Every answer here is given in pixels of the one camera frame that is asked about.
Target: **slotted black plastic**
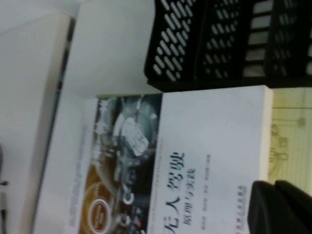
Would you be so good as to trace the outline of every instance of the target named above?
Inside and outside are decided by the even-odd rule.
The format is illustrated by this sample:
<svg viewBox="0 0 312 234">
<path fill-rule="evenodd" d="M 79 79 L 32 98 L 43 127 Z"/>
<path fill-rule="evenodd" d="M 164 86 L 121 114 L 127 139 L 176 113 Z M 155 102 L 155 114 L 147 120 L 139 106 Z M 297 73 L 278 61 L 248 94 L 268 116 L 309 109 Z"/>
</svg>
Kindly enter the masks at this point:
<svg viewBox="0 0 312 234">
<path fill-rule="evenodd" d="M 195 61 L 201 80 L 242 76 L 249 27 L 256 0 L 207 1 Z"/>
<path fill-rule="evenodd" d="M 193 77 L 205 0 L 155 0 L 156 15 L 145 64 L 150 80 Z"/>
<path fill-rule="evenodd" d="M 308 49 L 311 43 L 312 1 L 274 0 L 273 10 L 264 15 L 271 15 L 270 27 L 257 32 L 269 32 L 268 42 L 249 46 L 248 49 L 265 49 L 265 57 L 247 61 L 245 65 L 263 66 L 267 79 L 305 77 L 311 60 Z"/>
<path fill-rule="evenodd" d="M 145 64 L 148 83 L 162 91 L 266 84 L 311 86 L 306 68 L 312 58 L 312 0 L 273 0 L 273 8 L 253 13 L 266 0 L 155 0 L 156 16 Z M 251 29 L 257 17 L 270 25 Z M 267 33 L 262 44 L 248 45 L 251 34 Z M 245 60 L 247 51 L 264 57 Z M 258 65 L 263 76 L 245 77 Z"/>
<path fill-rule="evenodd" d="M 157 81 L 241 76 L 256 2 L 156 0 L 145 75 Z"/>
</svg>

